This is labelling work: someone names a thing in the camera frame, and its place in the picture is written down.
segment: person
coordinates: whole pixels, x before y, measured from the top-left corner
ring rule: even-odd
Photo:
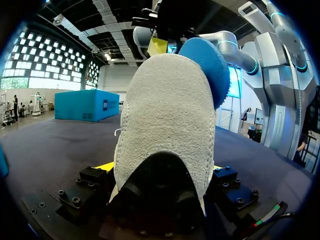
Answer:
[[[18,121],[18,98],[17,95],[14,95],[14,100],[13,100],[13,111],[14,111],[14,119],[17,122]]]
[[[303,168],[306,167],[306,162],[302,160],[300,156],[300,152],[305,149],[307,142],[308,142],[308,136],[302,132],[299,139],[298,148],[296,149],[296,152],[293,157],[293,161],[299,164]]]
[[[32,100],[30,100],[30,103],[29,103],[29,113],[32,114],[33,111],[34,111],[34,104],[32,103]]]

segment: white wall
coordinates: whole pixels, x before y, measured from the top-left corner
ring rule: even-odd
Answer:
[[[126,99],[126,92],[138,67],[128,65],[105,65],[100,68],[98,89],[120,95],[120,101]]]
[[[220,106],[220,108],[225,108],[225,109],[231,109],[232,105],[232,98],[227,97],[224,101],[224,103]],[[218,125],[218,120],[220,116],[220,108],[216,110],[216,124]],[[242,98],[241,98],[241,111],[244,112],[245,109],[251,108],[252,113],[256,113],[256,109],[262,109],[261,103],[255,94],[255,92],[248,87],[248,85],[242,81]],[[234,133],[238,133],[238,128],[239,128],[239,118],[240,118],[240,100],[239,98],[233,98],[233,117],[232,117],[232,122],[231,122],[231,128],[230,131]],[[222,111],[221,112],[221,119],[223,119],[229,112]],[[229,122],[229,118],[223,121],[220,125],[221,126],[227,126]]]
[[[46,89],[46,88],[16,88],[0,91],[0,95],[6,95],[6,101],[13,103],[14,95],[18,98],[18,105],[20,103],[29,103],[30,100],[34,102],[34,98],[31,95],[35,95],[39,92],[41,96],[45,96],[43,100],[44,104],[54,103],[55,93],[69,92],[70,90],[63,89]]]

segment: machine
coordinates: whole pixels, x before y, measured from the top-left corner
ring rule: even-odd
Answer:
[[[35,95],[31,95],[33,97],[33,109],[32,109],[32,116],[39,116],[41,115],[41,96],[40,93],[37,91]]]
[[[292,159],[317,84],[308,53],[298,34],[273,3],[265,3],[272,22],[250,1],[239,7],[239,14],[260,32],[242,49],[236,36],[229,31],[197,35],[192,29],[180,29],[179,37],[172,29],[164,31],[156,26],[159,20],[155,17],[162,1],[154,11],[144,10],[146,18],[133,19],[136,25],[133,39],[139,48],[147,48],[150,38],[159,31],[157,37],[167,40],[170,48],[176,45],[175,53],[179,52],[185,39],[193,37],[204,38],[216,45],[231,66],[242,69],[244,82],[261,102],[264,123],[260,143]]]

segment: gray floor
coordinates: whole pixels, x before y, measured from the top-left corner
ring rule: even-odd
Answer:
[[[26,126],[31,126],[36,123],[53,119],[54,117],[55,117],[54,111],[46,111],[39,116],[28,115],[27,117],[24,117],[24,118],[19,117],[18,122],[16,123],[13,123],[9,126],[0,126],[0,138],[7,134],[15,132],[21,128],[24,128]]]

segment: monitor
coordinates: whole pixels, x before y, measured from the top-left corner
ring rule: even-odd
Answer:
[[[242,96],[242,71],[241,69],[237,69],[229,66],[230,72],[230,88],[227,96],[234,98],[241,98]]]
[[[264,112],[259,108],[255,109],[254,124],[264,124]]]

